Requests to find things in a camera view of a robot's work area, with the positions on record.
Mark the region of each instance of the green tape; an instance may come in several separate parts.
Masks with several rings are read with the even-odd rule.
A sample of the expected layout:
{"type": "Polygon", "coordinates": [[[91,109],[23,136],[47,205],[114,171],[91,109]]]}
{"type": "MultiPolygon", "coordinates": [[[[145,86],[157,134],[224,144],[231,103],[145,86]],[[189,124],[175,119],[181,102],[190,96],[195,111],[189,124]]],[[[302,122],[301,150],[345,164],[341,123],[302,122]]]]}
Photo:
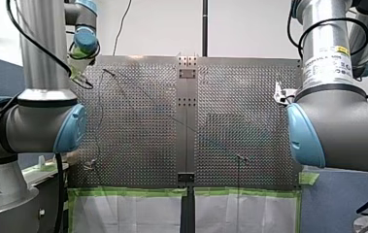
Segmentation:
{"type": "Polygon", "coordinates": [[[182,197],[186,189],[141,189],[127,187],[99,186],[94,188],[70,188],[68,195],[72,196],[131,196],[131,197],[182,197]]]}
{"type": "Polygon", "coordinates": [[[68,232],[73,232],[73,224],[74,224],[74,209],[75,209],[75,202],[77,201],[76,195],[71,195],[71,189],[68,188],[68,222],[69,222],[69,229],[68,232]]]}
{"type": "Polygon", "coordinates": [[[296,198],[300,191],[274,191],[253,188],[237,187],[195,187],[197,196],[224,196],[229,194],[240,194],[244,196],[269,196],[280,198],[296,198]]]}
{"type": "Polygon", "coordinates": [[[301,172],[299,173],[299,184],[314,185],[319,177],[319,173],[301,172]]]}

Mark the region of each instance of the pegboard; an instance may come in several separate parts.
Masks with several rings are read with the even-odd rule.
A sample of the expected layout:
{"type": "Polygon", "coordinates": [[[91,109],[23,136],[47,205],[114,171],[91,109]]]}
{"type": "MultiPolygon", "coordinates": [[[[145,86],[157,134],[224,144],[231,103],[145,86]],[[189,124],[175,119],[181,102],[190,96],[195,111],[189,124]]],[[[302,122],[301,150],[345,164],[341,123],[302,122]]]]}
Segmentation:
{"type": "Polygon", "coordinates": [[[298,60],[198,59],[195,185],[295,189],[286,109],[275,81],[298,87],[298,60]]]}
{"type": "Polygon", "coordinates": [[[86,70],[94,88],[73,88],[88,119],[71,186],[177,186],[176,60],[103,56],[86,70]]]}
{"type": "Polygon", "coordinates": [[[186,63],[101,56],[86,70],[94,88],[73,86],[88,124],[70,186],[176,187],[178,173],[194,172],[196,186],[297,188],[285,109],[272,96],[276,80],[299,85],[298,61],[186,63]]]}

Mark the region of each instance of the white cloth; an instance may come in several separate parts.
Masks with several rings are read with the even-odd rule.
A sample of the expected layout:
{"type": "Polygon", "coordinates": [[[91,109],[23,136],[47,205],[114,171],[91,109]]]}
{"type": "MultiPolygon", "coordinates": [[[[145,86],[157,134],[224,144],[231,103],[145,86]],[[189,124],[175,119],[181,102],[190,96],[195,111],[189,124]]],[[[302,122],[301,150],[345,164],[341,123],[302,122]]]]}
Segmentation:
{"type": "Polygon", "coordinates": [[[196,233],[295,233],[297,198],[195,197],[196,233]]]}
{"type": "Polygon", "coordinates": [[[179,233],[181,197],[82,196],[73,233],[179,233]]]}

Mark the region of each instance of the bolt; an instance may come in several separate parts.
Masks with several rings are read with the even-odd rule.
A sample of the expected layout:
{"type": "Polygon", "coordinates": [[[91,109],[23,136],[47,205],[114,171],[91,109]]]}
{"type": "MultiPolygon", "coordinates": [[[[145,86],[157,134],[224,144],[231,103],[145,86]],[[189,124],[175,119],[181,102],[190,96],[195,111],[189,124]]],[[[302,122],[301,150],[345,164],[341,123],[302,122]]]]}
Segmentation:
{"type": "Polygon", "coordinates": [[[44,215],[45,215],[45,210],[40,209],[38,213],[38,219],[41,219],[42,217],[44,217],[44,215]]]}

